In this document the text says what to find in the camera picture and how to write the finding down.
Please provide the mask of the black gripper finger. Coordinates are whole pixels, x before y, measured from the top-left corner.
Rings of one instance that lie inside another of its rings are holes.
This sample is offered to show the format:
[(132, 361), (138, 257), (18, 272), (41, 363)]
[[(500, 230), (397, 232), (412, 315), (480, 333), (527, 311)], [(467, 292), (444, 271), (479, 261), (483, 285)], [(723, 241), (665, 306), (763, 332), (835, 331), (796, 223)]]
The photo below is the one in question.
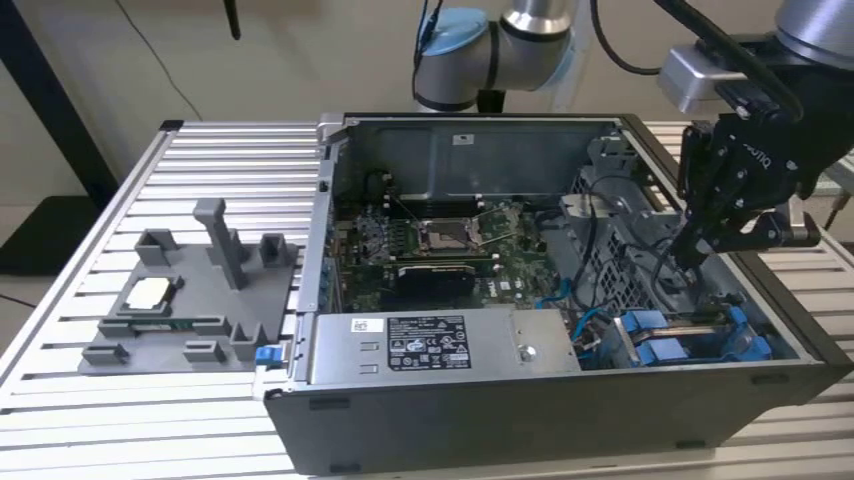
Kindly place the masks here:
[(696, 208), (696, 265), (712, 255), (741, 251), (748, 246), (741, 227), (752, 217), (745, 199), (708, 199)]
[(681, 133), (676, 190), (684, 202), (683, 222), (669, 248), (680, 269), (691, 269), (703, 261), (696, 243), (700, 240), (699, 231), (703, 226), (712, 131), (711, 122), (692, 122)]

